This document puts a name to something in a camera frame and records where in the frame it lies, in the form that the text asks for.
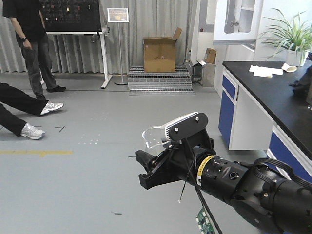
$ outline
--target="white wall cabinet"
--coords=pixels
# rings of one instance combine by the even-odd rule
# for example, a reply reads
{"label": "white wall cabinet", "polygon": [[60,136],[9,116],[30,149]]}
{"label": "white wall cabinet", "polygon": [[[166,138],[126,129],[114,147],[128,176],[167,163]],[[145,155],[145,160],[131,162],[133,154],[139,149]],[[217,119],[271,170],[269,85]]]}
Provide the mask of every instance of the white wall cabinet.
{"label": "white wall cabinet", "polygon": [[255,43],[262,0],[218,0],[214,45]]}

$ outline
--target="black robotic arm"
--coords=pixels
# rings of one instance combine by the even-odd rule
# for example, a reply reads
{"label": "black robotic arm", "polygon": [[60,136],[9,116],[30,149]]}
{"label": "black robotic arm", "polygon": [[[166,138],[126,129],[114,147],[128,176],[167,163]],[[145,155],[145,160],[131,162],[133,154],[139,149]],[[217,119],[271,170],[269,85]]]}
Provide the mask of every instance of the black robotic arm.
{"label": "black robotic arm", "polygon": [[[290,166],[269,158],[254,164],[230,162],[216,155],[204,113],[192,113],[163,126],[170,146],[154,156],[136,152],[147,174],[141,186],[185,180],[232,206],[245,220],[267,233],[312,234],[312,185],[297,177]],[[285,170],[286,179],[275,165]]]}

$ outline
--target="person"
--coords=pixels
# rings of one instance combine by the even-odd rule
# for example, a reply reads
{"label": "person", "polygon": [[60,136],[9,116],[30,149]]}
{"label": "person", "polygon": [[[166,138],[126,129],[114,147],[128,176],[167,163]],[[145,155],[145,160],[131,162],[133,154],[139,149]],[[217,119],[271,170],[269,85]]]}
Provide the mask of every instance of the person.
{"label": "person", "polygon": [[39,0],[3,0],[2,15],[10,19],[15,29],[36,98],[46,100],[41,77],[47,86],[47,92],[64,92],[66,88],[56,85],[51,73],[52,61],[41,8]]}
{"label": "person", "polygon": [[[36,116],[45,115],[64,106],[63,103],[38,100],[6,83],[0,83],[0,102]],[[1,103],[0,125],[17,136],[29,137],[32,140],[42,138],[45,133],[9,112]]]}

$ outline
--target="yellow label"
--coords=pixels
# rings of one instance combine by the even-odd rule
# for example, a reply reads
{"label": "yellow label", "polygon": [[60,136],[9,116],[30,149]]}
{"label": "yellow label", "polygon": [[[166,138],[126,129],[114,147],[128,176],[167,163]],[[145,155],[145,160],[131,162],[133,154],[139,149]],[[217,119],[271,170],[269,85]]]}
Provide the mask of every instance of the yellow label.
{"label": "yellow label", "polygon": [[199,168],[198,168],[198,172],[197,172],[197,175],[198,176],[201,176],[203,174],[203,171],[204,171],[204,168],[207,164],[207,162],[212,159],[215,155],[210,155],[208,157],[206,157],[200,164]]}

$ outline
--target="metal steps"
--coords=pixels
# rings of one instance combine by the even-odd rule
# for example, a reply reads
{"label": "metal steps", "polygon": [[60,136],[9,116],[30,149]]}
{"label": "metal steps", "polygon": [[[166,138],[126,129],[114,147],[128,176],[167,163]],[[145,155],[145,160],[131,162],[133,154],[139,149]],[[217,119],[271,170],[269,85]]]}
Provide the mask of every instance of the metal steps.
{"label": "metal steps", "polygon": [[129,70],[128,86],[130,95],[194,94],[190,73],[184,65],[168,73],[144,72],[143,66],[133,66]]}

